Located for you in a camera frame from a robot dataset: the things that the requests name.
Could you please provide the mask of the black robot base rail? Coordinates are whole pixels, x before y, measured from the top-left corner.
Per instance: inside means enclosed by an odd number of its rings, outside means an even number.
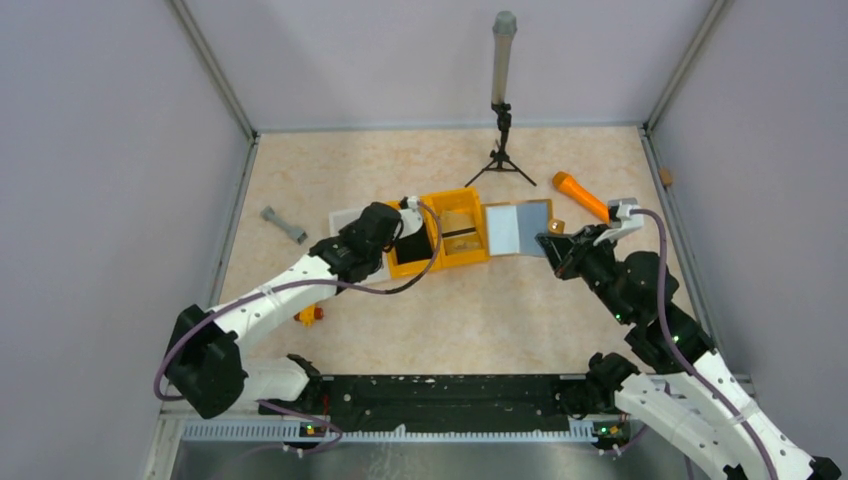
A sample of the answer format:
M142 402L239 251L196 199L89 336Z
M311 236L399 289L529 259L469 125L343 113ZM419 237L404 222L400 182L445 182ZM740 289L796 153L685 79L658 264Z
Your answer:
M261 415L300 420L302 439L541 440L623 448L629 416L582 375L319 375Z

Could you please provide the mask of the white storage bin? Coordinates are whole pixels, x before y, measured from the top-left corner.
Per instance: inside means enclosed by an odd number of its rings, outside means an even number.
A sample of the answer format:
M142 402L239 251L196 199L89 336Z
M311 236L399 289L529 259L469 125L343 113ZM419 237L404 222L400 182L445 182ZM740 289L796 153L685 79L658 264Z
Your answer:
M357 220L362 211L363 207L360 208L351 208L344 210L332 211L328 215L329 222L329 231L332 236L337 236L340 234L340 230L347 226L348 224ZM391 279L391 275L388 269L388 257L386 254L382 256L382 263L380 268L374 273L367 276L363 281L363 285L373 285L382 282L387 282Z

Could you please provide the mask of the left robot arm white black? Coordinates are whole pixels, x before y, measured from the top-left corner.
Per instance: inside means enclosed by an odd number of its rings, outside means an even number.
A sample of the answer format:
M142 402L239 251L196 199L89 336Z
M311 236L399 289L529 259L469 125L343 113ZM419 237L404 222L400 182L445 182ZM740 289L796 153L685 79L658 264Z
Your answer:
M287 360L283 379L267 380L246 366L246 354L306 308L347 289L364 290L364 280L381 268L384 254L423 225L416 197L403 199L398 208L373 202L273 279L210 309L187 307L177 316L157 370L155 395L184 400L204 419L251 395L283 399L297 413L314 410L321 388L303 367Z

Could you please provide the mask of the yellow double storage bin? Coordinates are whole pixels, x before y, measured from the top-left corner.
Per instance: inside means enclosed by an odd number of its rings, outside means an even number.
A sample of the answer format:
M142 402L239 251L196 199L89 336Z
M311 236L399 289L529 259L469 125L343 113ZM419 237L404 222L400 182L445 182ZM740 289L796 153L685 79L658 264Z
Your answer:
M429 261L419 261L398 265L394 245L392 250L390 250L387 254L387 265L392 279L411 277L423 270L435 272L444 269L483 263L490 260L490 255L486 250L487 242L482 203L475 188L465 187L456 190L431 193L422 196L420 200L425 206L425 208L421 210L422 217L424 219L423 226L427 228L431 245L433 247L433 256ZM476 228L482 240L481 249L457 255L446 254L442 238L443 229L440 221L440 216L445 210L469 212L473 215Z

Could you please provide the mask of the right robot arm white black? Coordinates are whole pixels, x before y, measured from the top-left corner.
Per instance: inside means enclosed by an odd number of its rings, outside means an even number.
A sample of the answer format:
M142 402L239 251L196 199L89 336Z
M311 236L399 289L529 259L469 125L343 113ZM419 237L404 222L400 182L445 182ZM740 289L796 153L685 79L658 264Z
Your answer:
M619 354L596 354L586 397L600 412L616 408L639 419L712 479L838 479L830 458L794 444L730 372L713 339L673 301L668 245L620 261L605 225L574 234L540 233L560 280L580 279L616 321L637 357L683 394L682 406Z

